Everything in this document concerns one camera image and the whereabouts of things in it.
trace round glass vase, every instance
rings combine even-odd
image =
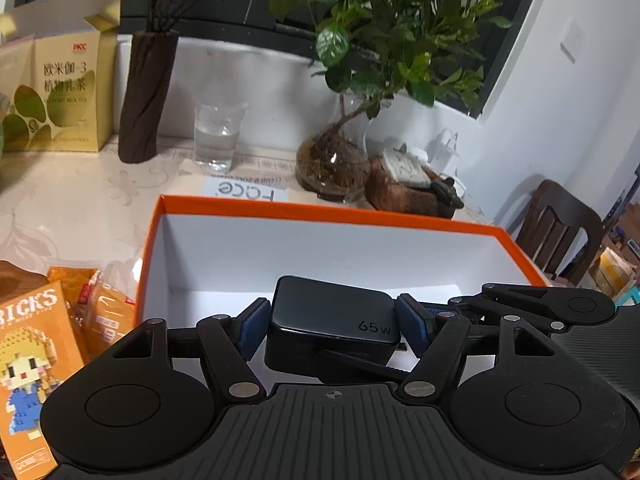
[[[296,178],[304,189],[331,202],[352,202],[364,190],[370,163],[365,146],[370,119],[365,112],[348,119],[362,101],[340,97],[340,116],[302,142],[296,153]]]

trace water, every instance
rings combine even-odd
[[[221,124],[198,124],[194,126],[194,160],[219,173],[231,169],[240,129],[230,131]]]

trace black ribbed surface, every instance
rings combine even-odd
[[[404,406],[383,384],[286,384],[254,406],[226,412],[209,440],[167,466],[135,474],[91,475],[70,466],[50,480],[524,480],[457,441],[440,412]],[[171,438],[171,429],[167,428]],[[598,466],[555,476],[615,480]]]
[[[640,408],[640,307],[620,307],[607,323],[552,338]]]

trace green plant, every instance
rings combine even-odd
[[[483,68],[466,70],[462,59],[482,60],[471,46],[478,23],[511,26],[487,16],[500,6],[494,0],[270,0],[270,10],[282,18],[300,2],[314,20],[325,66],[316,74],[335,92],[351,89],[362,99],[341,124],[364,112],[376,117],[381,102],[402,89],[430,107],[453,95],[478,108]],[[328,10],[319,15],[322,8]]]

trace potted plant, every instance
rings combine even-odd
[[[296,176],[330,200],[353,196],[369,173],[362,137],[345,136],[350,121],[375,118],[401,91],[429,107],[449,95],[477,107],[483,70],[466,70],[462,62],[482,59],[470,46],[478,23],[511,26],[504,17],[487,16],[500,6],[494,0],[271,0],[270,9],[282,18],[299,2],[313,19],[325,68],[314,75],[324,75],[340,94],[340,117],[300,145]],[[350,110],[347,91],[359,99]]]
[[[131,41],[127,91],[120,117],[118,155],[143,162],[156,154],[156,135],[174,66],[180,19],[202,0],[148,0],[146,30]]]

